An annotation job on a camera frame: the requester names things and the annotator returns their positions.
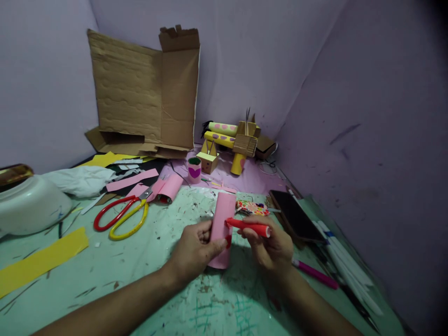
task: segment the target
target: yellow scissor handle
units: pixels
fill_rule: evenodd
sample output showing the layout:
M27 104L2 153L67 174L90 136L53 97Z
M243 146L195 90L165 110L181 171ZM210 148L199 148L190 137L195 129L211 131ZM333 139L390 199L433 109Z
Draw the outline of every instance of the yellow scissor handle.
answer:
M118 229L118 227L120 225L122 225L130 216L132 216L134 213L136 213L138 210L141 209L141 207L145 207L143 210L143 217L141 218L140 222L137 224L136 227L134 227L132 230L130 230L128 233L122 234L122 235L115 235L114 232L116 229ZM134 233L136 233L139 228L141 228L141 226L143 225L143 223L145 222L146 216L148 214L148 207L149 207L149 203L146 202L146 199L142 200L141 203L135 208L133 209L131 212L127 213L123 218L121 218L111 229L111 231L109 232L109 238L112 240L123 240L126 239L130 236L132 236Z

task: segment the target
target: hand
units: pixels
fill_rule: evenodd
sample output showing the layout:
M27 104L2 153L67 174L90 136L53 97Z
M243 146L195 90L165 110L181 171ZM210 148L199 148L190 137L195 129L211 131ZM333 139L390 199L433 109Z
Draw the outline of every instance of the hand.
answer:
M209 242L210 229L211 220L186 226L170 260L164 266L170 269L182 286L197 278L227 246L225 239Z
M254 230L245 228L238 230L243 238L246 238L252 248L255 263L261 270L277 283L287 277L294 269L291 265L294 247L291 237L284 232L272 219L262 216L249 216L243 222L252 224L264 224L271 228L269 238L260 237Z

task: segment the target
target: purple wall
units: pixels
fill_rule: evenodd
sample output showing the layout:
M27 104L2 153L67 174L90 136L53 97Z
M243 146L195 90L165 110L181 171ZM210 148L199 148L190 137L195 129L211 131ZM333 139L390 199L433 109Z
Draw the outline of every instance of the purple wall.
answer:
M280 131L279 164L433 335L448 281L448 72L417 1L349 1Z
M0 167L67 168L94 150L98 124L88 0L3 1L0 6Z
M99 31L160 49L159 28L198 28L195 139L201 123L235 123L246 107L274 137L346 0L91 0Z

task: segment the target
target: left hand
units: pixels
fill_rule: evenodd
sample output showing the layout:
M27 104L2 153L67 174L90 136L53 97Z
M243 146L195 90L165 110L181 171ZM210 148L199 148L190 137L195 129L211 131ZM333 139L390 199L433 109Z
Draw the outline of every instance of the left hand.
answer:
M211 220L186 226L165 265L183 286L197 278L227 246L225 239L209 242L210 229Z

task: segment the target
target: white plastic container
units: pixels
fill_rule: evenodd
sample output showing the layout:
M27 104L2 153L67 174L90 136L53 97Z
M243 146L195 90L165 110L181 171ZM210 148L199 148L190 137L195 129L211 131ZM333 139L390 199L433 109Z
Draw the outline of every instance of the white plastic container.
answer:
M52 182L34 175L0 193L0 238L28 235L57 223L71 209L71 200Z

